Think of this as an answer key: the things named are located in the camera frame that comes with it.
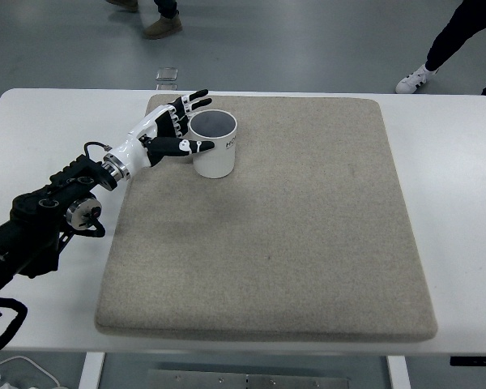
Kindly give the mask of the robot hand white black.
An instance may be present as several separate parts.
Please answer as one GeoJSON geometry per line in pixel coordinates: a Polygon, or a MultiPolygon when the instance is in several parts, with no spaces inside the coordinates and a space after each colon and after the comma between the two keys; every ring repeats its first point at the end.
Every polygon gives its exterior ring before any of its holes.
{"type": "Polygon", "coordinates": [[[141,169],[153,167],[166,156],[189,156],[210,151],[212,141],[188,140],[188,123],[194,110],[211,103],[203,89],[159,105],[104,156],[103,167],[116,181],[128,180],[141,169]]]}

